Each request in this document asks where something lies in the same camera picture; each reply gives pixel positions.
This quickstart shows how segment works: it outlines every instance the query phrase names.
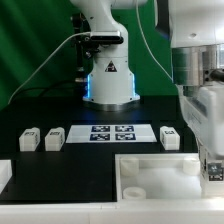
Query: black tabletop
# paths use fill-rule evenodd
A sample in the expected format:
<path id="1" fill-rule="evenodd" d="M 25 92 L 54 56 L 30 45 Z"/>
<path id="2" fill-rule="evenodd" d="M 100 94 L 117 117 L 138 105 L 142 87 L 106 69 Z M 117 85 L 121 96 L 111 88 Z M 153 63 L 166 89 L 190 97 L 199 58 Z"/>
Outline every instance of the black tabletop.
<path id="1" fill-rule="evenodd" d="M 115 154 L 167 153 L 159 142 L 162 126 L 180 135 L 178 152 L 197 151 L 176 96 L 144 97 L 138 108 L 122 112 L 86 108 L 74 98 L 24 98 L 0 112 L 0 124 L 0 159 L 11 159 L 13 167 L 1 204 L 116 201 Z M 74 143 L 45 151 L 51 128 L 63 127 L 67 137 L 72 125 L 87 124 L 151 124 L 157 143 Z M 19 136 L 32 127 L 40 128 L 41 143 L 36 152 L 22 153 Z"/>

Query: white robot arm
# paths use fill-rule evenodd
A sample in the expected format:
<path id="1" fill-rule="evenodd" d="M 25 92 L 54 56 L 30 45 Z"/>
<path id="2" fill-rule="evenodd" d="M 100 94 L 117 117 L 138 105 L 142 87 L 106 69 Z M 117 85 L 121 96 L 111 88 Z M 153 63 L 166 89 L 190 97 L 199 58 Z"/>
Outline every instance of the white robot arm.
<path id="1" fill-rule="evenodd" d="M 198 139 L 202 190 L 223 196 L 224 1 L 167 1 L 174 83 L 183 117 Z"/>
<path id="2" fill-rule="evenodd" d="M 93 70 L 88 76 L 87 105 L 106 111 L 129 108 L 140 97 L 135 93 L 134 74 L 128 67 L 128 32 L 117 23 L 111 9 L 132 8 L 136 0 L 70 0 L 85 15 L 90 41 L 99 44 Z"/>

